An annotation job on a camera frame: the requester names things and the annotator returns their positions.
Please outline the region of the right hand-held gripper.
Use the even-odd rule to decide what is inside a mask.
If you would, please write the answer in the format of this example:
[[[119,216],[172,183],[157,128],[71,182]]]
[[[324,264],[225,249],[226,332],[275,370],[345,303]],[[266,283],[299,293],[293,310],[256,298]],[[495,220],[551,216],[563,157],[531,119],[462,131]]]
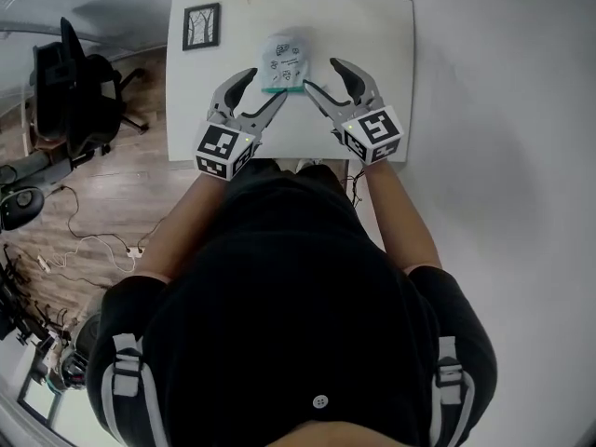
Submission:
[[[403,137],[403,128],[392,105],[349,119],[355,113],[355,105],[383,105],[376,81],[350,61],[330,58],[330,63],[342,78],[352,102],[338,102],[324,89],[306,79],[305,94],[333,123],[342,123],[339,129],[342,144],[362,164],[369,166],[396,154]]]

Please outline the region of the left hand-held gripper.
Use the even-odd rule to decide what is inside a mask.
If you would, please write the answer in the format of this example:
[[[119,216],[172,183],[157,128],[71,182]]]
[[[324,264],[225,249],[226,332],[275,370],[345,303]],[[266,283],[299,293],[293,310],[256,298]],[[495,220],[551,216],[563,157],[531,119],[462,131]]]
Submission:
[[[281,91],[256,113],[234,117],[230,111],[236,109],[257,72],[257,68],[238,72],[215,89],[207,118],[200,122],[194,144],[195,166],[199,172],[230,182],[255,156],[262,132],[288,98],[288,91]]]

